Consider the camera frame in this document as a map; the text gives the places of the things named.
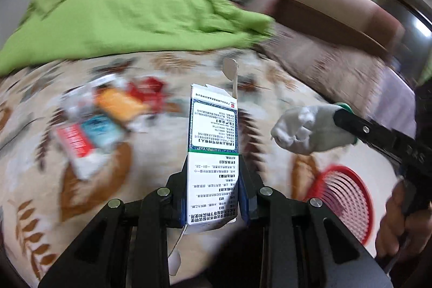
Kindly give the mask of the right hand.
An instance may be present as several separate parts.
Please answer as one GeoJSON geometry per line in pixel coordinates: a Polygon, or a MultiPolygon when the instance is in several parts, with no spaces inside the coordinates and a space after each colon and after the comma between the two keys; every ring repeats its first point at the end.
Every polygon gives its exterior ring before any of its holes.
{"type": "Polygon", "coordinates": [[[405,218],[402,214],[404,198],[405,187],[403,181],[399,181],[387,200],[386,213],[380,222],[376,236],[375,247],[378,258],[387,255],[394,257],[400,248],[399,238],[405,232],[409,234],[411,241],[402,251],[400,260],[420,254],[431,238],[431,205],[427,210],[417,211],[405,218]]]}

